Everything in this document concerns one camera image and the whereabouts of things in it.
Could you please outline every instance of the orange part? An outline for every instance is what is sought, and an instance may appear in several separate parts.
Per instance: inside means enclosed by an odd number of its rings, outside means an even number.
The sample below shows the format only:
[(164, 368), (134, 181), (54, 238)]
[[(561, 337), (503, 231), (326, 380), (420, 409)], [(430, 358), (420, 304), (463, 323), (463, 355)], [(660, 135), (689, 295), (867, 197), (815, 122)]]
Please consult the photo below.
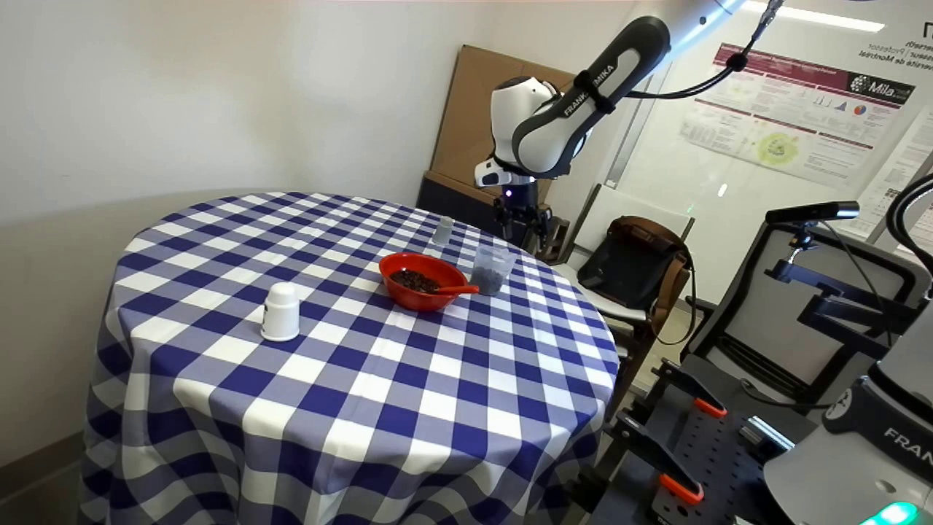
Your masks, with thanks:
[(670, 476), (660, 476), (660, 485), (663, 485), (664, 489), (670, 489), (679, 501), (692, 505), (692, 508), (701, 508), (701, 501), (702, 501), (702, 489), (694, 493), (694, 489), (682, 488), (682, 485), (679, 485), (678, 477), (670, 477)]
[(707, 399), (701, 399), (701, 397), (694, 399), (694, 409), (702, 410), (702, 415), (708, 415), (708, 418), (715, 418), (715, 420), (727, 420), (727, 415), (729, 415), (727, 406), (718, 409), (718, 406), (713, 406), (713, 402), (707, 402)]

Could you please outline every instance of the red bowl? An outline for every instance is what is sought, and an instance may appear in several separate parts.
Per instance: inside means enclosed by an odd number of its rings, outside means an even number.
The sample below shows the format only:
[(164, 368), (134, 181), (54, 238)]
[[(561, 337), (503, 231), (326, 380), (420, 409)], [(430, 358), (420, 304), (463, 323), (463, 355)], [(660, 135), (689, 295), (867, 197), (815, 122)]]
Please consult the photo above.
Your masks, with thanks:
[(430, 292), (408, 289), (406, 282), (393, 280), (396, 270), (418, 270), (434, 280), (437, 285), (468, 285), (468, 273), (446, 260), (412, 254), (412, 250), (383, 256), (380, 273), (389, 297), (414, 311), (440, 311), (457, 295), (430, 295)]

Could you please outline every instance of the round table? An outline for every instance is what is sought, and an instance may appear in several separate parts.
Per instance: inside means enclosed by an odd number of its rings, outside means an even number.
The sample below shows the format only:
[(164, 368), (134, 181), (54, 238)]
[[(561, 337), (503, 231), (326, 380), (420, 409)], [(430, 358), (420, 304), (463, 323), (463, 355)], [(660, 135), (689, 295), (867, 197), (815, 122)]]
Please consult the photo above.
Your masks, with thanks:
[[(377, 197), (196, 205), (116, 263), (87, 406), (87, 521), (526, 521), (565, 505), (618, 374), (605, 317), (549, 264)], [(380, 256), (463, 270), (516, 250), (492, 297), (418, 314)], [(301, 336), (265, 340), (274, 282)]]

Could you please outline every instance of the white wall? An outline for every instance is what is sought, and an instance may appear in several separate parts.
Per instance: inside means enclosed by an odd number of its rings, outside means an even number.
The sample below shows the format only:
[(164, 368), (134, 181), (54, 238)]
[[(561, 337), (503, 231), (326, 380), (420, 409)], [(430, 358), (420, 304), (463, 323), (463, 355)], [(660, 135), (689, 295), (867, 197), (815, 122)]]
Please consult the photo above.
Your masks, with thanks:
[(412, 205), (491, 2), (0, 0), (0, 467), (83, 426), (134, 231), (231, 189)]

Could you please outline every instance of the cable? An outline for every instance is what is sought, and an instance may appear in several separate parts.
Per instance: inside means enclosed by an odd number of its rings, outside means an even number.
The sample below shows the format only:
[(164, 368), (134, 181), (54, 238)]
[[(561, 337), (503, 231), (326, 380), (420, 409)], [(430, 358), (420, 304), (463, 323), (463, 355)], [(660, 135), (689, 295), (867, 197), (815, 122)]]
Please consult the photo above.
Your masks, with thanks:
[[(867, 285), (873, 289), (874, 305), (883, 311), (883, 297), (877, 295), (870, 270), (857, 263), (857, 256), (851, 254), (851, 244), (829, 224), (820, 221), (829, 232), (835, 232), (835, 238), (844, 244), (845, 256), (851, 260), (851, 264), (857, 267), (857, 273), (867, 280)], [(882, 330), (887, 337), (887, 346), (896, 346), (896, 336), (889, 330)]]
[(921, 264), (927, 267), (927, 273), (933, 273), (933, 256), (931, 250), (924, 250), (912, 235), (911, 235), (911, 227), (906, 227), (906, 209), (924, 197), (927, 192), (933, 192), (933, 171), (921, 175), (920, 181), (906, 183), (896, 202), (889, 205), (887, 209), (887, 231), (905, 244), (911, 247)]
[(766, 0), (766, 9), (761, 11), (758, 25), (752, 30), (752, 38), (748, 40), (748, 47), (742, 53), (729, 54), (727, 66), (718, 69), (715, 76), (708, 76), (707, 82), (682, 87), (682, 89), (670, 89), (670, 92), (631, 89), (628, 95), (631, 100), (689, 100), (689, 95), (701, 95), (707, 89), (713, 89), (715, 85), (720, 85), (723, 79), (729, 79), (731, 72), (748, 66), (752, 47), (764, 34), (764, 30), (775, 19), (781, 6), (785, 6), (785, 0)]

